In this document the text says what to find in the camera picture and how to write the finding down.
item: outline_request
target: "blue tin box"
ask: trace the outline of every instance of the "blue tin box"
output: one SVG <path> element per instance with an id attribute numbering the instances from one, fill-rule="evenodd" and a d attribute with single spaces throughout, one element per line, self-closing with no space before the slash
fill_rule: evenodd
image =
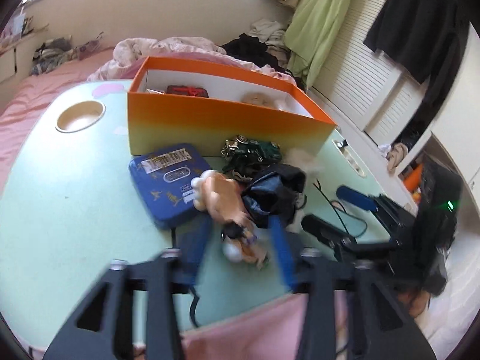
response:
<path id="1" fill-rule="evenodd" d="M 188 143 L 135 157 L 129 165 L 137 190 L 155 222 L 165 230 L 198 214 L 190 182 L 211 166 Z"/>

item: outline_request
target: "black cable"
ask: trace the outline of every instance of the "black cable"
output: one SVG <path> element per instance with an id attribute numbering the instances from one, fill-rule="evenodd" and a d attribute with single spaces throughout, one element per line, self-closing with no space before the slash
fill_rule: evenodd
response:
<path id="1" fill-rule="evenodd" d="M 367 222 L 365 220 L 363 220 L 362 218 L 358 218 L 357 216 L 354 216 L 354 215 L 351 215 L 347 212 L 347 210 L 345 209 L 344 205 L 339 202 L 338 200 L 329 200 L 327 198 L 327 196 L 325 195 L 325 193 L 323 193 L 322 191 L 322 186 L 320 185 L 320 181 L 318 181 L 317 179 L 317 183 L 313 183 L 313 186 L 318 190 L 318 192 L 320 192 L 322 194 L 322 196 L 325 198 L 325 200 L 328 202 L 328 204 L 332 207 L 333 211 L 335 211 L 335 214 L 337 214 L 337 217 L 339 218 L 340 222 L 342 223 L 342 226 L 343 228 L 345 229 L 345 232 L 349 235 L 350 232 L 349 230 L 347 229 L 347 226 L 345 225 L 345 222 L 343 221 L 343 219 L 341 218 L 340 214 L 338 213 L 338 210 L 341 210 L 346 216 L 349 216 L 350 218 L 353 218 L 353 219 L 357 219 L 358 221 L 361 221 L 365 224 L 365 227 L 364 229 L 357 235 L 354 235 L 353 237 L 354 238 L 359 238 L 361 237 L 362 235 L 364 235 L 366 232 L 367 232 L 367 229 L 368 229 L 368 225 L 367 225 Z M 340 204 L 340 206 L 342 207 L 341 209 L 335 207 L 333 205 L 333 203 L 337 203 L 337 204 Z"/>
<path id="2" fill-rule="evenodd" d="M 177 247 L 177 228 L 172 227 L 170 232 L 172 234 L 172 248 L 176 248 Z"/>
<path id="3" fill-rule="evenodd" d="M 200 300 L 200 297 L 198 296 L 197 291 L 195 291 L 194 286 L 190 287 L 190 292 L 193 295 L 193 300 L 191 301 L 190 305 L 190 322 L 193 326 L 198 328 L 200 325 L 198 325 L 197 319 L 195 318 L 195 312 L 197 310 L 197 304 Z"/>

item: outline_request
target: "pink blanket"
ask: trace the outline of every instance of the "pink blanket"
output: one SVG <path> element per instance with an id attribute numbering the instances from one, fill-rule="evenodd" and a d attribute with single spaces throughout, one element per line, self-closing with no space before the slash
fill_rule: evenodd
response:
<path id="1" fill-rule="evenodd" d="M 347 342 L 342 291 L 335 292 L 337 349 Z M 182 333 L 186 360 L 294 360 L 302 334 L 306 295 L 285 295 L 238 317 Z M 22 346 L 42 359 L 45 349 Z M 135 360 L 146 360 L 145 346 L 136 347 Z"/>
<path id="2" fill-rule="evenodd" d="M 89 74 L 111 57 L 112 50 L 105 50 L 21 82 L 14 99 L 0 116 L 0 194 L 25 138 L 45 109 L 60 93 L 86 81 Z"/>

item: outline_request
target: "orange shoe box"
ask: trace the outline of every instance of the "orange shoe box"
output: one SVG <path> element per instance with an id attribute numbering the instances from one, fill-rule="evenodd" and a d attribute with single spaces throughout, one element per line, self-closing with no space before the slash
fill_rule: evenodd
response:
<path id="1" fill-rule="evenodd" d="M 210 98 L 148 93 L 169 85 L 205 88 Z M 283 101 L 288 111 L 241 103 L 247 93 Z M 218 157 L 225 140 L 244 135 L 270 140 L 283 153 L 301 148 L 316 155 L 335 128 L 305 93 L 286 81 L 212 62 L 148 57 L 128 92 L 132 155 L 191 143 L 202 156 Z"/>

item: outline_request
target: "pink fabric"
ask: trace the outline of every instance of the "pink fabric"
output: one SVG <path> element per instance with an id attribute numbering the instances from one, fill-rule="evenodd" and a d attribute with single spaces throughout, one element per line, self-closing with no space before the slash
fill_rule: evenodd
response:
<path id="1" fill-rule="evenodd" d="M 186 360 L 294 360 L 305 295 L 289 295 L 212 327 L 184 334 Z"/>
<path id="2" fill-rule="evenodd" d="M 211 55 L 203 52 L 171 52 L 167 55 L 169 58 L 194 59 L 197 61 L 215 62 L 226 66 L 234 66 L 236 68 L 247 69 L 242 64 L 230 59 L 226 59 L 223 55 Z M 135 74 L 140 70 L 146 58 L 140 58 L 130 65 L 126 71 L 120 75 L 121 80 L 132 80 Z"/>
<path id="3" fill-rule="evenodd" d="M 14 99 L 0 116 L 0 193 L 8 173 L 30 130 L 50 103 L 62 92 L 86 81 L 89 74 L 109 61 L 104 50 L 83 61 L 71 61 L 58 69 L 24 79 Z"/>
<path id="4" fill-rule="evenodd" d="M 297 85 L 292 76 L 277 72 L 267 64 L 264 67 L 258 67 L 252 62 L 235 59 L 227 55 L 224 49 L 218 47 L 211 40 L 189 36 L 177 36 L 164 40 L 147 38 L 124 39 L 115 46 L 113 59 L 92 73 L 87 80 L 119 79 L 123 73 L 130 70 L 132 64 L 141 58 L 147 56 L 171 56 L 173 53 L 209 54 L 216 57 L 215 62 L 219 62 L 220 60 L 229 61 L 226 64 L 234 63 L 233 66 L 242 67 L 249 71 L 255 71 Z"/>

